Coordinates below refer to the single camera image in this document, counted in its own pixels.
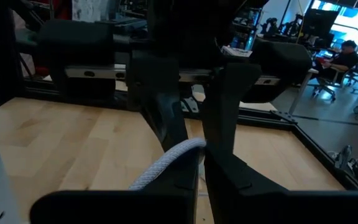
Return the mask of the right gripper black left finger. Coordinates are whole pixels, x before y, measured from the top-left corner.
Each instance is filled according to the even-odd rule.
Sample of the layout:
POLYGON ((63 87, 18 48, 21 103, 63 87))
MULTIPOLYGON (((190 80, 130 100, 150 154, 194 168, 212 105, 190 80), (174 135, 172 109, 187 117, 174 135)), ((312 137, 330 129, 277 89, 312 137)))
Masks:
POLYGON ((64 190, 39 198, 30 224, 194 224, 200 148, 142 190, 64 190))

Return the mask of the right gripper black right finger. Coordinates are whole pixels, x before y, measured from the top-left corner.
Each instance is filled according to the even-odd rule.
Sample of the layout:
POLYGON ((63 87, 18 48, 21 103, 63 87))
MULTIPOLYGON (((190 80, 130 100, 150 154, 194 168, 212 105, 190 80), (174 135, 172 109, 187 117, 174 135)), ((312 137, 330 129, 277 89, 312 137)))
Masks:
POLYGON ((204 169, 215 224, 358 224, 358 191, 288 190, 213 146, 204 169))

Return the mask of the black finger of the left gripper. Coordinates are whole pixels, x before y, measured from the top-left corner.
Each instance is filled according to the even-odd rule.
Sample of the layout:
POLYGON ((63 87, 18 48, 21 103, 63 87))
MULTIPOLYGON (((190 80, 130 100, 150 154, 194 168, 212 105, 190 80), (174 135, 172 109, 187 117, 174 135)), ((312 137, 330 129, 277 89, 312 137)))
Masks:
POLYGON ((209 82, 201 105, 209 150, 233 150, 240 101, 261 75, 259 65, 229 63, 209 82))
POLYGON ((188 139, 174 58, 132 51, 127 66, 127 108, 139 111, 164 151, 188 139))

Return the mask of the white patterned hanging sheet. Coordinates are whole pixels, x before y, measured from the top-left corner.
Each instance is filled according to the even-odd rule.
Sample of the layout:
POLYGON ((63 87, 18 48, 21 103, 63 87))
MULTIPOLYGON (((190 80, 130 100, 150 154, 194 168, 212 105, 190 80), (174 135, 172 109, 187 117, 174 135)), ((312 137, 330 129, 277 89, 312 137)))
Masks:
POLYGON ((72 0, 72 20, 108 21, 115 16, 119 0, 72 0))

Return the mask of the black workbench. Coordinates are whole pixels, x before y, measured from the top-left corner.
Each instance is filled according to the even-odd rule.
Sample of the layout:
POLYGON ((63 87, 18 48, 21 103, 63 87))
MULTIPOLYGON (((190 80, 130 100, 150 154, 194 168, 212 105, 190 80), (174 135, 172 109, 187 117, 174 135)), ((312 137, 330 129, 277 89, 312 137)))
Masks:
POLYGON ((137 30, 146 28, 147 21, 135 17, 122 17, 118 19, 96 21, 99 24, 108 24, 113 27, 113 32, 119 35, 129 35, 137 30))

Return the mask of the wooden office desk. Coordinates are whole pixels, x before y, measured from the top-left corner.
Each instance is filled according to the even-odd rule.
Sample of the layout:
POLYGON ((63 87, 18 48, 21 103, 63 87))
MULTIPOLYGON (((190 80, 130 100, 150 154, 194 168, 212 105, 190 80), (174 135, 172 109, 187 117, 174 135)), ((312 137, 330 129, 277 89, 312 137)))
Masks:
POLYGON ((306 77, 304 78, 303 82, 301 83, 301 86, 299 88, 297 96, 295 97, 295 99, 293 100, 293 103, 291 104, 291 107, 290 107, 290 109, 288 111, 289 114, 294 113, 294 111, 295 111, 295 109, 296 109, 296 107, 297 107, 297 105, 298 105, 298 103, 299 103, 299 101, 300 101, 300 99, 301 99, 301 97, 303 95, 303 92, 304 92, 304 90, 305 90, 310 78, 312 77, 312 75, 317 75, 318 73, 319 72, 317 70, 313 69, 313 68, 309 69, 306 77))

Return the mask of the large black computer monitor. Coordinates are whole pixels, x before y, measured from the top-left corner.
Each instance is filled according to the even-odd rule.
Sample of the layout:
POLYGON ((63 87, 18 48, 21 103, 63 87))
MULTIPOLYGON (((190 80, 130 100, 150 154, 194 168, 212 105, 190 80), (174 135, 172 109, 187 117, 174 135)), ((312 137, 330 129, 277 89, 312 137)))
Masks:
POLYGON ((338 14, 338 11, 308 9, 303 18, 302 33, 317 37, 326 37, 338 14))

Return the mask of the person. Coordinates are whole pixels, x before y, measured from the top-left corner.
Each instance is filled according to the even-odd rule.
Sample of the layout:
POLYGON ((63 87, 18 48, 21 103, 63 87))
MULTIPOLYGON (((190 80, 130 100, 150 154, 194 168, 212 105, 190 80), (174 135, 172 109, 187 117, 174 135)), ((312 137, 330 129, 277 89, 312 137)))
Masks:
POLYGON ((353 40, 347 40, 342 43, 341 51, 334 58, 315 60, 313 68, 318 71, 321 78, 339 83, 345 73, 358 63, 356 47, 357 44, 353 40))

